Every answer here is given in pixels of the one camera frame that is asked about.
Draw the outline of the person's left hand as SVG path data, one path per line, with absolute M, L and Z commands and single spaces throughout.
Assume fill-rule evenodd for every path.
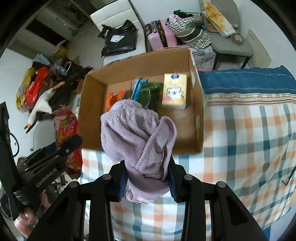
M 40 208 L 41 214 L 44 214 L 51 204 L 48 202 L 48 197 L 45 192 L 40 194 Z M 14 221 L 16 229 L 23 235 L 24 238 L 28 238 L 33 230 L 33 225 L 37 223 L 37 218 L 30 208 L 25 208 L 24 212 L 20 213 L 17 219 Z

